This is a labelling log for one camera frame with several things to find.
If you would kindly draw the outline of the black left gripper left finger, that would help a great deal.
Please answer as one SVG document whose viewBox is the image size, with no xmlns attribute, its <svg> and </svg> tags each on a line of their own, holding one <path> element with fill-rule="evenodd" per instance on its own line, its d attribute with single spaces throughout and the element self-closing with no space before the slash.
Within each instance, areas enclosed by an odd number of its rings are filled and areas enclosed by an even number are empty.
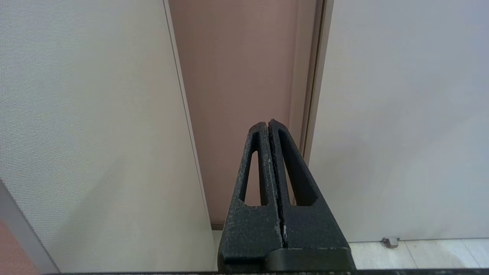
<svg viewBox="0 0 489 275">
<path fill-rule="evenodd" d="M 258 154 L 261 204 L 247 205 L 246 189 L 254 153 Z M 267 123 L 252 126 L 246 137 L 237 181 L 218 249 L 220 272 L 265 272 L 267 254 L 283 247 L 278 192 Z"/>
</svg>

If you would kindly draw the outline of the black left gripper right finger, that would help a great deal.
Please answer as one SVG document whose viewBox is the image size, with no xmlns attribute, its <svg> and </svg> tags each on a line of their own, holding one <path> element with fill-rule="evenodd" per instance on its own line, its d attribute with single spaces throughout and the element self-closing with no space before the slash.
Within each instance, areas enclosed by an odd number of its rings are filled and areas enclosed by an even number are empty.
<svg viewBox="0 0 489 275">
<path fill-rule="evenodd" d="M 280 228 L 287 248 L 349 249 L 332 211 L 287 127 L 268 123 Z"/>
</svg>

